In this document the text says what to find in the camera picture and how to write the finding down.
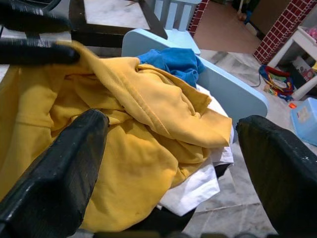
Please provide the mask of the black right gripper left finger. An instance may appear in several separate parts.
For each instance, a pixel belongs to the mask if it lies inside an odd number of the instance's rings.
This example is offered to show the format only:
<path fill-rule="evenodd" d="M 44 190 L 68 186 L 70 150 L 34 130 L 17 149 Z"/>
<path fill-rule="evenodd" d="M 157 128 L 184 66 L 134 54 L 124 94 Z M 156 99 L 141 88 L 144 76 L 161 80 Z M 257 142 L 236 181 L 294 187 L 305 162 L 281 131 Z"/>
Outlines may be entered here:
<path fill-rule="evenodd" d="M 0 203 L 3 238 L 66 238 L 80 227 L 98 178 L 108 118 L 87 110 L 28 167 Z"/>

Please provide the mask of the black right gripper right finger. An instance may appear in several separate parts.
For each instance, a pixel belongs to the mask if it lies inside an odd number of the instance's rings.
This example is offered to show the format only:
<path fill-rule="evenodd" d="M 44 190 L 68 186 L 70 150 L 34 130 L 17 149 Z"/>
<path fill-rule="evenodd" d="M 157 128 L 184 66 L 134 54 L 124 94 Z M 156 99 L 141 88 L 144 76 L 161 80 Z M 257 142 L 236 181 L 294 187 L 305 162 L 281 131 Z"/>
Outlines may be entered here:
<path fill-rule="evenodd" d="M 255 191 L 284 238 L 317 236 L 317 157 L 291 131 L 253 115 L 236 125 Z"/>

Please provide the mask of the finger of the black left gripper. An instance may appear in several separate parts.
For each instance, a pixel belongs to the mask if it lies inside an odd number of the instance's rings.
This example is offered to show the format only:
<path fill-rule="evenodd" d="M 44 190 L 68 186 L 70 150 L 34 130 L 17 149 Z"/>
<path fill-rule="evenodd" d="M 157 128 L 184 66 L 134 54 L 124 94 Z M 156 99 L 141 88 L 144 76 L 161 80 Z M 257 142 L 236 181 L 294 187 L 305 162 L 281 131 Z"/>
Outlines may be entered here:
<path fill-rule="evenodd" d="M 16 0 L 0 2 L 0 24 L 14 31 L 69 31 L 68 18 Z"/>
<path fill-rule="evenodd" d="M 13 65 L 73 64 L 79 53 L 69 46 L 39 39 L 2 39 L 0 63 Z"/>

